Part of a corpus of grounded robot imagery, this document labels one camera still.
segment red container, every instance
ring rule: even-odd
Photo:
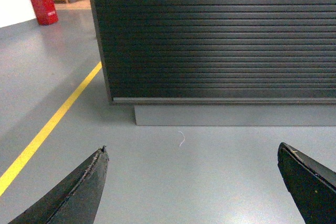
[[[58,21],[53,0],[30,0],[40,25],[50,25]]]

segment floor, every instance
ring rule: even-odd
[[[76,0],[73,3],[67,4],[65,0],[54,0],[56,10],[90,10],[90,0]]]
[[[91,11],[58,15],[0,40],[0,174],[99,62]],[[108,105],[100,71],[0,197],[0,224],[102,145],[110,162],[95,224],[304,224],[277,148],[286,142],[336,170],[335,139],[335,127],[136,126],[132,107]]]

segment black roller shutter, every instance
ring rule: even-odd
[[[336,0],[93,1],[112,98],[336,97]]]

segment epoxy floor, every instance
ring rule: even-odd
[[[0,174],[99,62],[91,11],[58,14],[56,24],[0,40]],[[278,146],[336,170],[335,139],[335,127],[136,126],[131,107],[108,105],[100,71],[0,197],[0,224],[103,145],[110,162],[96,224],[303,224]]]

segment yellow floor line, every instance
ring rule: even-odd
[[[0,177],[0,196],[10,186],[16,176],[21,172],[23,167],[28,163],[31,157],[35,154],[38,148],[42,145],[44,140],[53,131],[58,122],[67,113],[69,108],[73,105],[76,99],[80,96],[87,85],[93,80],[96,74],[101,69],[101,63],[98,63],[96,67],[89,73],[84,81],[78,86],[78,88],[69,96],[69,98],[62,104],[58,111],[52,116],[46,125],[40,130],[40,132],[34,137],[30,144],[22,151],[22,153],[16,158],[11,166]]]

